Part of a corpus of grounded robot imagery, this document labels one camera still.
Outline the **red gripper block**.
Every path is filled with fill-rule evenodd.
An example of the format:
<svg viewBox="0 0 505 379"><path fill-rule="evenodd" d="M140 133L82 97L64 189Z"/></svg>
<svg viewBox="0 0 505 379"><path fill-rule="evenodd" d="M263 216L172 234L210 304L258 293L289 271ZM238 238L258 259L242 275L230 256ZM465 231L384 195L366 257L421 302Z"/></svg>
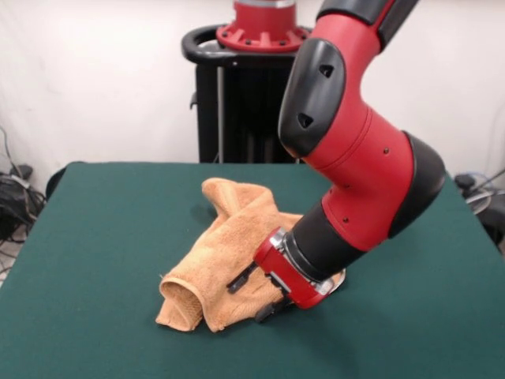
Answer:
<svg viewBox="0 0 505 379"><path fill-rule="evenodd" d="M227 284L227 291L233 295L249 280L259 267L286 292L280 300L270 302L257 311L255 322L264 323L291 304L301 309L308 309L322 302L331 293L331 280L316 282L308 279L297 270L288 258L287 232L279 227L260 244L253 261Z"/></svg>

